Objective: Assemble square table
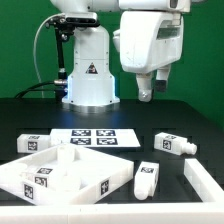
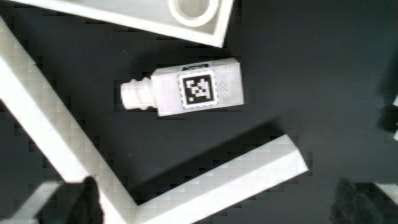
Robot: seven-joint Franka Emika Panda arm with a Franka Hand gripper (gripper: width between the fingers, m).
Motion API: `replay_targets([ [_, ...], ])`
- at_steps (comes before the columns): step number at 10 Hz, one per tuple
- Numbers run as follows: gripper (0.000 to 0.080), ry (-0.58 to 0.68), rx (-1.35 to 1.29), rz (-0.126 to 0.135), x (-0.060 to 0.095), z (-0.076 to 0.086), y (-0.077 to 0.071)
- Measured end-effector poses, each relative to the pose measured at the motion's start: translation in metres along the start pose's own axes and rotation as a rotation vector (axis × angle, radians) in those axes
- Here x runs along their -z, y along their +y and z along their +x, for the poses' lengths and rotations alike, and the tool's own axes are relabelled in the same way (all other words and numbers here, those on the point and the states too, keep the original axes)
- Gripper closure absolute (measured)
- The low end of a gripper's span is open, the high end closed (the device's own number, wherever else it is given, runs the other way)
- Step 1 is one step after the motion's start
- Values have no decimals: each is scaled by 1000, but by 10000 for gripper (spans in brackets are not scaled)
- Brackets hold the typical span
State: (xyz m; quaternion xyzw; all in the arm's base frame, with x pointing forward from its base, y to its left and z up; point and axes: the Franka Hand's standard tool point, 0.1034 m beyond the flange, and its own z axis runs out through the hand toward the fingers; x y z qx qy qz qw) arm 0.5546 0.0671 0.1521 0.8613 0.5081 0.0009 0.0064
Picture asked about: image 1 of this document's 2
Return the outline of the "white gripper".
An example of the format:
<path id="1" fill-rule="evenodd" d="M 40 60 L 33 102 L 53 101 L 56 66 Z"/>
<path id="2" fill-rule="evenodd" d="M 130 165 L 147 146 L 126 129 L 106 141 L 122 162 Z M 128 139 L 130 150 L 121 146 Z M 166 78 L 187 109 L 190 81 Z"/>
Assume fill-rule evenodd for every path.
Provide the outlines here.
<path id="1" fill-rule="evenodd" d="M 153 96 L 151 71 L 157 70 L 155 89 L 165 92 L 171 63 L 181 57 L 183 17 L 180 13 L 161 11 L 125 11 L 114 43 L 124 71 L 136 75 L 138 99 L 150 102 Z"/>

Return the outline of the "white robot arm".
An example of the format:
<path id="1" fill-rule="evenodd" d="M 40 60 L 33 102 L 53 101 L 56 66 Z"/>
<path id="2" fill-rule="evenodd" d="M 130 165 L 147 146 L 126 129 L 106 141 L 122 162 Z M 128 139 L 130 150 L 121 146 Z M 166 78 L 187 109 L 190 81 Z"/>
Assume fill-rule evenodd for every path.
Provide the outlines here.
<path id="1" fill-rule="evenodd" d="M 138 98 L 167 88 L 171 64 L 180 59 L 183 15 L 191 0 L 50 0 L 62 14 L 61 36 L 75 38 L 74 69 L 65 78 L 68 108 L 105 109 L 119 103 L 109 71 L 109 42 L 126 72 L 136 75 Z"/>

